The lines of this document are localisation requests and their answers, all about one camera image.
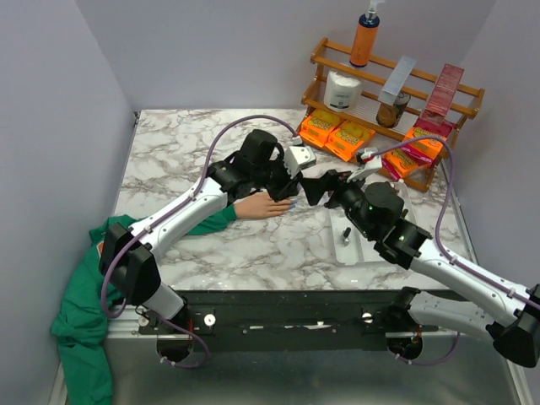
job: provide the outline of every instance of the wall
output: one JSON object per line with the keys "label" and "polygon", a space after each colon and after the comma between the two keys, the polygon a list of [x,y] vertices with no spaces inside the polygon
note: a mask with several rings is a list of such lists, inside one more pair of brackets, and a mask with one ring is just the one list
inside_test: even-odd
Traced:
{"label": "wall", "polygon": [[111,213],[133,114],[73,0],[0,4],[1,403],[48,403],[49,326]]}
{"label": "wall", "polygon": [[[525,285],[538,260],[540,3],[499,0],[462,66],[486,89],[483,109],[457,145],[456,193],[483,266]],[[540,368],[528,373],[540,403]]]}
{"label": "wall", "polygon": [[[323,36],[352,44],[368,0],[77,0],[138,109],[290,107]],[[438,72],[459,63],[494,0],[388,1],[375,53]]]}

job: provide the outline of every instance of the human hand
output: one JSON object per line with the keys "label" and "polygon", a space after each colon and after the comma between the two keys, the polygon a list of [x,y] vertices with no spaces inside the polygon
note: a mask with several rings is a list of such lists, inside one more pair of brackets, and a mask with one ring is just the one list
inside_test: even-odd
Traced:
{"label": "human hand", "polygon": [[261,219],[283,215],[294,204],[290,200],[273,201],[267,192],[257,192],[235,203],[238,218]]}

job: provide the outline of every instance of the marble table top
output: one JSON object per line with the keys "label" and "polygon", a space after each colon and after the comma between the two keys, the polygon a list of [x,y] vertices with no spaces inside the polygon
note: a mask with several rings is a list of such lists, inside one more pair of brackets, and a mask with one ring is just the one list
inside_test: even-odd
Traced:
{"label": "marble table top", "polygon": [[[133,140],[116,214],[142,218],[158,211],[197,181],[208,146],[219,130],[251,114],[276,116],[296,127],[305,110],[143,111]],[[214,160],[237,150],[246,134],[260,128],[283,145],[290,132],[273,121],[244,122],[224,135]],[[353,170],[337,157],[316,151],[317,166],[306,176],[331,168]],[[384,181],[373,175],[371,181]],[[445,197],[446,181],[438,172],[427,193],[409,189],[417,224],[433,232]],[[175,289],[442,289],[431,278],[392,265],[344,266],[333,256],[330,219],[323,206],[309,207],[301,193],[284,216],[238,220],[211,235],[186,236],[159,264],[164,282]],[[446,211],[441,239],[468,257],[452,207]]]}

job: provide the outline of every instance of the green fabric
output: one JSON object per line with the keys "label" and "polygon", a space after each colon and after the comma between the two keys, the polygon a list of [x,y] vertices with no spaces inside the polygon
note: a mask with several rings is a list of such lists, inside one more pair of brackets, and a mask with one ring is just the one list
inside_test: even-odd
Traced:
{"label": "green fabric", "polygon": [[[235,209],[231,205],[202,221],[189,235],[224,230],[235,219]],[[111,370],[101,347],[107,334],[108,319],[100,303],[103,276],[99,270],[98,246],[112,224],[119,222],[127,228],[136,221],[127,215],[112,217],[89,232],[91,247],[75,269],[62,298],[60,312],[52,323],[51,333],[57,337],[71,405],[112,403]],[[108,304],[121,297],[120,292],[110,284],[107,289]]]}

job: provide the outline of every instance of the orange bottle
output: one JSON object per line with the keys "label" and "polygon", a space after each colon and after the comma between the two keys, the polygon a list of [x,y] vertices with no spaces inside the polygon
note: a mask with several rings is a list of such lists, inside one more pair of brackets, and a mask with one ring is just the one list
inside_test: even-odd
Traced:
{"label": "orange bottle", "polygon": [[370,61],[371,49],[375,44],[377,30],[381,23],[381,19],[377,16],[377,4],[383,2],[384,0],[371,0],[368,12],[360,16],[349,59],[350,64],[355,68],[363,68]]}

